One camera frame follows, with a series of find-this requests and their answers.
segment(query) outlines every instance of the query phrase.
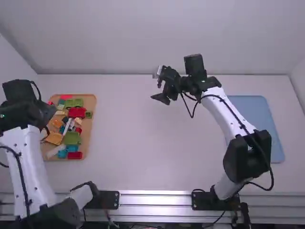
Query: metal extrusion rail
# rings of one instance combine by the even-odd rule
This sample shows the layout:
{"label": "metal extrusion rail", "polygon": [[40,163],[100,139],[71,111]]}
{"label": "metal extrusion rail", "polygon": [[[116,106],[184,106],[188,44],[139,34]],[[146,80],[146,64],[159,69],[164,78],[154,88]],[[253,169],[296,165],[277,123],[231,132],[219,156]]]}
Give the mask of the metal extrusion rail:
{"label": "metal extrusion rail", "polygon": [[[210,223],[221,211],[193,211],[190,191],[119,191],[120,206],[109,213],[117,222]],[[67,193],[58,193],[59,199]],[[241,193],[252,223],[305,224],[305,193]],[[14,220],[14,196],[0,193],[0,220]],[[102,210],[87,209],[87,221],[107,221]],[[230,223],[226,212],[219,223]]]}

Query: yellow lego brick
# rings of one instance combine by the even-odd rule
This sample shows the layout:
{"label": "yellow lego brick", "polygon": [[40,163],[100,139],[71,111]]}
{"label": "yellow lego brick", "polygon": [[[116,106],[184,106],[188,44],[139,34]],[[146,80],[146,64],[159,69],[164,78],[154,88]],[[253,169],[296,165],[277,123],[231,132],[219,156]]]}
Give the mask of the yellow lego brick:
{"label": "yellow lego brick", "polygon": [[55,114],[56,115],[65,115],[66,113],[64,111],[57,111]]}

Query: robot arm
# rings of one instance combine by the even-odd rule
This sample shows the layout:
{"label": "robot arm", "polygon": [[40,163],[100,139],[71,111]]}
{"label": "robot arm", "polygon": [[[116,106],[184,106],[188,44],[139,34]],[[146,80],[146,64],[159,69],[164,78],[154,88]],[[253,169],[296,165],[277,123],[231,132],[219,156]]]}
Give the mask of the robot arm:
{"label": "robot arm", "polygon": [[269,188],[271,190],[273,174],[270,168],[269,133],[266,130],[256,130],[246,121],[230,102],[220,82],[213,76],[207,77],[200,54],[186,56],[184,63],[188,75],[186,77],[181,77],[171,67],[159,66],[153,78],[158,78],[159,88],[162,81],[165,81],[165,85],[161,94],[153,95],[151,98],[169,105],[170,99],[177,100],[178,95],[181,95],[184,100],[183,95],[189,93],[214,116],[227,142],[230,142],[223,160],[225,174],[211,187],[215,198],[231,198],[250,180],[267,171],[270,171],[272,176],[272,185]]}
{"label": "robot arm", "polygon": [[14,189],[14,215],[20,222],[60,221],[78,226],[80,209],[99,191],[92,182],[73,188],[64,201],[52,190],[41,154],[40,131],[56,112],[33,92],[30,81],[3,84],[7,98],[0,106],[0,152],[6,153]]}

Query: corner of wall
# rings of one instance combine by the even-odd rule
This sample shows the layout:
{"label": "corner of wall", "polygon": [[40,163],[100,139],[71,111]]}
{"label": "corner of wall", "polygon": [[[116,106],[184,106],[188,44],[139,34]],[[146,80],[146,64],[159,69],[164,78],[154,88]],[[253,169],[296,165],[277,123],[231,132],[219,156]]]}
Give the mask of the corner of wall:
{"label": "corner of wall", "polygon": [[289,77],[305,114],[305,58],[292,70]]}
{"label": "corner of wall", "polygon": [[[0,34],[0,84],[14,79],[36,80],[37,74]],[[0,104],[5,95],[0,88]]]}

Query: blue mat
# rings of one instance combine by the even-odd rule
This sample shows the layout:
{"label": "blue mat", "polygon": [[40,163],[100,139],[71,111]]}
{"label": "blue mat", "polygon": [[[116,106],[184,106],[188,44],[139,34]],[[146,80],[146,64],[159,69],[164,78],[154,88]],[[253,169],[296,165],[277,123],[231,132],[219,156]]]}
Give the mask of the blue mat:
{"label": "blue mat", "polygon": [[267,130],[272,137],[271,163],[285,161],[283,148],[267,100],[263,96],[231,95],[230,101],[257,130]]}

